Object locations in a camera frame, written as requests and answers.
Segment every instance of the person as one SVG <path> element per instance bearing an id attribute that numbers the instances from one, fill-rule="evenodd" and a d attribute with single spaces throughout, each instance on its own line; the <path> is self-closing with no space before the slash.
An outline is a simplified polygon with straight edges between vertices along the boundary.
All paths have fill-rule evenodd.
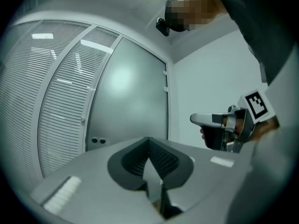
<path id="1" fill-rule="evenodd" d="M 275 12 L 269 0 L 167 0 L 165 21 L 172 30 L 196 29 L 216 17 L 229 14 L 236 22 L 251 52 L 264 67 L 268 85 L 286 62 L 295 43 L 287 24 Z M 240 133 L 243 120 L 238 119 L 235 131 Z M 277 129 L 279 122 L 272 117 L 257 124 L 250 140 L 259 140 L 265 133 Z"/>

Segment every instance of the camera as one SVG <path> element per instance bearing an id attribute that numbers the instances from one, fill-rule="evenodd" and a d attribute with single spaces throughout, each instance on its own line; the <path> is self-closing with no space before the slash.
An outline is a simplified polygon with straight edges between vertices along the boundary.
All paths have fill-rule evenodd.
<path id="1" fill-rule="evenodd" d="M 156 22 L 156 28 L 164 35 L 169 36 L 170 28 L 168 27 L 166 21 L 163 18 L 158 18 Z"/>

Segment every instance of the dark hair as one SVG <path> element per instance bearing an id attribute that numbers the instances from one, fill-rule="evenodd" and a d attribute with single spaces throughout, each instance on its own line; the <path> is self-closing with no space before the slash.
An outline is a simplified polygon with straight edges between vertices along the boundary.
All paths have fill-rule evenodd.
<path id="1" fill-rule="evenodd" d="M 171 11 L 171 3 L 173 1 L 177 1 L 177 0 L 167 0 L 165 3 L 165 15 L 164 15 L 165 21 L 171 30 L 174 30 L 176 32 L 185 31 L 186 29 L 184 28 L 183 21 L 179 22 L 178 24 L 178 14 L 173 13 Z"/>

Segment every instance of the door panel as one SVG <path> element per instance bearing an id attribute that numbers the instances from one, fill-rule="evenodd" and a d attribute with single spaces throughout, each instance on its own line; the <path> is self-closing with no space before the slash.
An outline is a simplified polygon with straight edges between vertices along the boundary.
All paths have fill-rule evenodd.
<path id="1" fill-rule="evenodd" d="M 167 139 L 165 64 L 122 38 L 103 72 L 89 116 L 87 150 L 137 137 Z"/>

